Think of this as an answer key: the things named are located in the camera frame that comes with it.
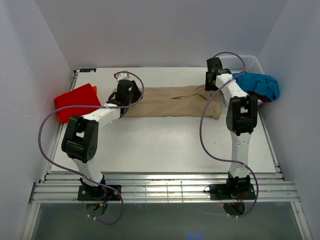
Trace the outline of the beige t shirt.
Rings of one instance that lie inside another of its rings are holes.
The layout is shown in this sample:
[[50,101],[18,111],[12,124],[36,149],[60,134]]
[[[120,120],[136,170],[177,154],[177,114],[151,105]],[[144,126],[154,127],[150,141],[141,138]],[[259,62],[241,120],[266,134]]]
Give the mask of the beige t shirt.
[[204,85],[182,87],[146,87],[143,98],[128,109],[127,118],[201,117],[215,91]]

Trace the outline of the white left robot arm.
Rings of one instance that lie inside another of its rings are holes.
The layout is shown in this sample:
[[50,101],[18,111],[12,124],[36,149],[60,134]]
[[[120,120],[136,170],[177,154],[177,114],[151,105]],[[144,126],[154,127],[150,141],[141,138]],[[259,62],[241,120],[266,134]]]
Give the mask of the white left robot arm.
[[76,164],[83,190],[95,200],[102,199],[106,194],[105,177],[98,169],[94,156],[98,149],[99,130],[112,121],[123,117],[128,106],[142,97],[136,82],[129,79],[118,81],[103,108],[91,113],[71,116],[64,133],[61,149]]

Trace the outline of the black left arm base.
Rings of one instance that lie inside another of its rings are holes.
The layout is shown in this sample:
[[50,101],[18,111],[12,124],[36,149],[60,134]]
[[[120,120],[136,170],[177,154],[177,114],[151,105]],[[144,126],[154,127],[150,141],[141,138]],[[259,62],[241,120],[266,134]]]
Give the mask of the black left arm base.
[[119,201],[120,196],[112,189],[101,186],[81,185],[78,189],[78,201]]

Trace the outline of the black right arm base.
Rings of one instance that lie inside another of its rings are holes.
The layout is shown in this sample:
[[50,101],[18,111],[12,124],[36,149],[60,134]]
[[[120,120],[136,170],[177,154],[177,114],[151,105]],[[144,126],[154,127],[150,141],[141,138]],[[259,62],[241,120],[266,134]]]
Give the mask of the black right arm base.
[[256,193],[251,184],[249,190],[231,190],[227,184],[210,184],[207,185],[204,193],[209,194],[211,200],[254,200]]

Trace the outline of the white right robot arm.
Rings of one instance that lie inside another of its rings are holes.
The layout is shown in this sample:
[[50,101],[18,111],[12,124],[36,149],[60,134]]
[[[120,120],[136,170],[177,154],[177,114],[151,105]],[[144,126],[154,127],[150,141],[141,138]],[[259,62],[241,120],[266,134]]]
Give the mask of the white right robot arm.
[[226,126],[231,135],[231,163],[226,183],[211,184],[212,200],[253,200],[256,195],[248,170],[249,143],[258,122],[258,99],[248,95],[223,68],[219,57],[206,60],[205,90],[220,89],[228,104]]

